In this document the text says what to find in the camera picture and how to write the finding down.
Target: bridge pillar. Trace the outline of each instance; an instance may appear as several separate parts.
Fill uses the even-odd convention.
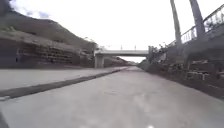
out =
[[[104,56],[103,55],[95,55],[95,68],[103,68],[104,67]]]

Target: sidewalk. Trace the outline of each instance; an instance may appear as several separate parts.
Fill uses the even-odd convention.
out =
[[[126,67],[78,70],[0,70],[0,97],[11,96],[18,92],[24,95],[24,93],[28,94],[27,92],[46,91],[91,80],[124,68]]]

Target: concrete wall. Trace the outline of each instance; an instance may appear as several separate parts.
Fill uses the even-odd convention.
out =
[[[20,43],[0,39],[0,68],[11,68],[16,65],[16,51]]]

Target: railing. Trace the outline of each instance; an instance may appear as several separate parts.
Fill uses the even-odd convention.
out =
[[[204,21],[205,32],[208,33],[211,30],[219,27],[224,23],[224,4],[207,16]],[[196,26],[193,26],[187,32],[181,35],[182,43],[189,42],[191,40],[197,39]]]
[[[106,45],[99,46],[99,50],[148,50],[148,46],[138,45]]]

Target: metal fence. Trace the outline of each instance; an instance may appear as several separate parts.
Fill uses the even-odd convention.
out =
[[[222,25],[224,23],[224,4],[220,6],[218,9],[216,9],[214,12],[212,12],[209,16],[207,16],[203,22],[206,33]],[[194,40],[196,38],[197,38],[196,26],[192,27],[191,29],[189,29],[188,31],[186,31],[184,34],[181,35],[181,40],[183,43]]]

